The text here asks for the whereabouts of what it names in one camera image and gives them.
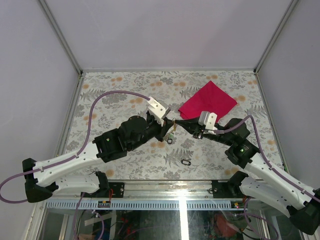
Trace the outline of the large metal keyring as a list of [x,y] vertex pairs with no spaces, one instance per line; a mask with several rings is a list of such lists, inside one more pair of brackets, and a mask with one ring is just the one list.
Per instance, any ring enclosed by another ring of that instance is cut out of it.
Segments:
[[168,139],[173,139],[174,132],[176,131],[177,125],[174,122],[172,129],[163,137],[163,139],[167,142]]

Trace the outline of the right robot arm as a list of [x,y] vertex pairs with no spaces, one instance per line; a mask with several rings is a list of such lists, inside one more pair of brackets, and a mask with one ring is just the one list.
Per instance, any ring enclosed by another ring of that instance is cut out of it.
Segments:
[[177,120],[196,139],[227,145],[227,158],[240,167],[227,182],[233,197],[253,197],[277,209],[301,232],[313,235],[320,226],[320,191],[294,178],[268,160],[261,143],[251,143],[245,119],[232,118],[225,126],[199,117]]

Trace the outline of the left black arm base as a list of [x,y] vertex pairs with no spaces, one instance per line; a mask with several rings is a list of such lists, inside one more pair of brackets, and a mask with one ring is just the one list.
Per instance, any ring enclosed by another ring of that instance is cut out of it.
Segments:
[[101,187],[97,193],[96,198],[109,198],[112,194],[112,199],[120,199],[124,197],[125,183],[124,182],[109,182],[108,186]]

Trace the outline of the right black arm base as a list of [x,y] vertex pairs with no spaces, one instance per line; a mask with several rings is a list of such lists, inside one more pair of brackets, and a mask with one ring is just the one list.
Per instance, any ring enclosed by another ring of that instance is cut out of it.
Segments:
[[214,199],[229,199],[237,196],[228,181],[211,180],[211,187],[207,191]]

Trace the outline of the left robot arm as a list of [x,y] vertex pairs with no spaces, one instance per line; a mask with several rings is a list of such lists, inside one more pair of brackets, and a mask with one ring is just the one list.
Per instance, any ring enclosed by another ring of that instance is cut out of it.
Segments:
[[150,113],[146,114],[146,118],[134,115],[118,128],[95,137],[83,149],[43,161],[32,158],[23,160],[27,201],[37,203],[57,194],[76,193],[105,197],[110,186],[104,173],[97,172],[87,179],[69,175],[85,167],[124,158],[128,152],[139,148],[152,138],[161,142],[173,125],[173,120],[168,118],[164,118],[163,123],[158,123]]

